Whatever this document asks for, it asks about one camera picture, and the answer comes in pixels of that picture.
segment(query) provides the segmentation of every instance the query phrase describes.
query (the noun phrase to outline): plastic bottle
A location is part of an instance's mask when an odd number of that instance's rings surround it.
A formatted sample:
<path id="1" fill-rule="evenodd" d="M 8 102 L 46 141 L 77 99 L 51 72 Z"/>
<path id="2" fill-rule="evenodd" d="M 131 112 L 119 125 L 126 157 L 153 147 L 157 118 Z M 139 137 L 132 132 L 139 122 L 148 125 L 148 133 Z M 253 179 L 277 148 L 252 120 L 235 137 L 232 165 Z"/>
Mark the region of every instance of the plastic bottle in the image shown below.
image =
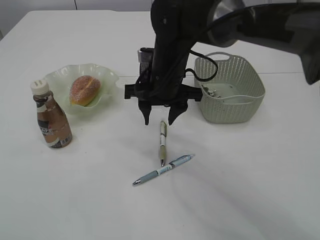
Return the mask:
<path id="1" fill-rule="evenodd" d="M 65 112 L 54 99 L 45 80 L 31 83 L 33 100 L 36 103 L 37 120 L 47 145 L 63 148 L 72 140 L 72 133 Z"/>

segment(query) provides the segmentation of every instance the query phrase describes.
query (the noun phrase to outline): sugar-coated bun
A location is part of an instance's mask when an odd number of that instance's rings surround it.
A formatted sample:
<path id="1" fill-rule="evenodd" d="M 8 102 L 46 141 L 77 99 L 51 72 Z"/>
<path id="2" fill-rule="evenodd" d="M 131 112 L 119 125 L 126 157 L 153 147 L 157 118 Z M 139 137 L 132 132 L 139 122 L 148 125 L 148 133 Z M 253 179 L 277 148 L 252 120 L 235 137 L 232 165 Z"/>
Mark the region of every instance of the sugar-coated bun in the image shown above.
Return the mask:
<path id="1" fill-rule="evenodd" d="M 98 94 L 100 81 L 92 76 L 81 76 L 71 85 L 70 103 L 72 105 L 88 105 Z"/>

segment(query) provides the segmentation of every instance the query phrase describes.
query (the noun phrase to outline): white table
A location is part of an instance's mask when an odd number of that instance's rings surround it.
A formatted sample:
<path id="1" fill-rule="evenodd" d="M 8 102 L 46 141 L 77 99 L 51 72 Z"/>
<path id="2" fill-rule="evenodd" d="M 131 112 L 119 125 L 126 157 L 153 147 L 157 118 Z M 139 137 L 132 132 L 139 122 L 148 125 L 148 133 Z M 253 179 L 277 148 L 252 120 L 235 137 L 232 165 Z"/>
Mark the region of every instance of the white table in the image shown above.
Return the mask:
<path id="1" fill-rule="evenodd" d="M 137 49 L 154 37 L 147 12 L 34 11 L 0 41 L 0 239 L 320 239 L 319 85 L 306 84 L 292 54 L 244 42 L 222 49 L 261 73 L 262 106 L 247 123 L 217 125 L 189 101 L 167 151 L 196 158 L 131 186 L 159 167 L 168 113 L 155 107 L 144 126 L 137 100 L 122 99 L 138 74 Z M 68 116 L 72 144 L 52 150 L 29 84 L 82 63 L 113 69 L 118 94 L 94 114 Z"/>

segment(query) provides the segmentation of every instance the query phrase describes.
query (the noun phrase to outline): white cap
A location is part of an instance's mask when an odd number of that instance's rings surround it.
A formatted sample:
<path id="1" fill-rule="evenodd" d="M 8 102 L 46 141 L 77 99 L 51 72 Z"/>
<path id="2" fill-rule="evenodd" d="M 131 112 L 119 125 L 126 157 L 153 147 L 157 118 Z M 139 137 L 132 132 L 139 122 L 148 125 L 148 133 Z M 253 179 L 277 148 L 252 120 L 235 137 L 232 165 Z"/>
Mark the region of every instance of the white cap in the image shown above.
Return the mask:
<path id="1" fill-rule="evenodd" d="M 43 95 L 50 91 L 46 80 L 37 80 L 30 85 L 33 95 Z"/>

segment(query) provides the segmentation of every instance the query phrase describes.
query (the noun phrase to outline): gray basket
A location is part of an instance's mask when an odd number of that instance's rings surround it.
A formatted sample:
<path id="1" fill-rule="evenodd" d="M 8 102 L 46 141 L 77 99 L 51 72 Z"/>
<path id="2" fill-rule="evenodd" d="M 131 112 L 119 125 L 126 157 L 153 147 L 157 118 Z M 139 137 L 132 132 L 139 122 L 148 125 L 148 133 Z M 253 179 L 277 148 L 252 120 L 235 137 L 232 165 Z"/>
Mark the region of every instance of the gray basket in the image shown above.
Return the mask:
<path id="1" fill-rule="evenodd" d="M 266 94 L 259 75 L 241 56 L 214 52 L 207 57 L 214 55 L 228 56 L 226 60 L 214 59 L 218 65 L 216 77 L 208 82 L 194 79 L 195 86 L 203 93 L 200 109 L 204 118 L 216 124 L 249 121 Z M 195 60 L 194 70 L 200 78 L 206 79 L 213 75 L 216 66 L 199 57 Z"/>

